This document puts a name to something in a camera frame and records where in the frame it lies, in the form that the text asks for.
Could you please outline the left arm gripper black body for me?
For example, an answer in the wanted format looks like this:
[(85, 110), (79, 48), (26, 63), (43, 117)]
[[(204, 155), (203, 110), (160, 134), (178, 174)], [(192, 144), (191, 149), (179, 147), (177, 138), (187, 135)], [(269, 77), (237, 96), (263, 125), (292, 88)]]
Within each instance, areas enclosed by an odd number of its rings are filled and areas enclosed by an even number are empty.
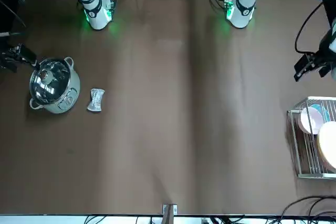
[(335, 35), (332, 34), (332, 29), (330, 28), (320, 41), (319, 49), (316, 52), (317, 63), (335, 62), (335, 52), (329, 48), (334, 39)]

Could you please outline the right arm gripper black body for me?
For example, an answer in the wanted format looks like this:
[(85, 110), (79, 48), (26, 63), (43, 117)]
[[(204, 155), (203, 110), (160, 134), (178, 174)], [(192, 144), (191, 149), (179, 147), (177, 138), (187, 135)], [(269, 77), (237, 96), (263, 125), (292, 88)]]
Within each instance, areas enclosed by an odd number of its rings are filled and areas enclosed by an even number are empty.
[(1, 45), (1, 63), (22, 63), (23, 60), (19, 55), (21, 45)]

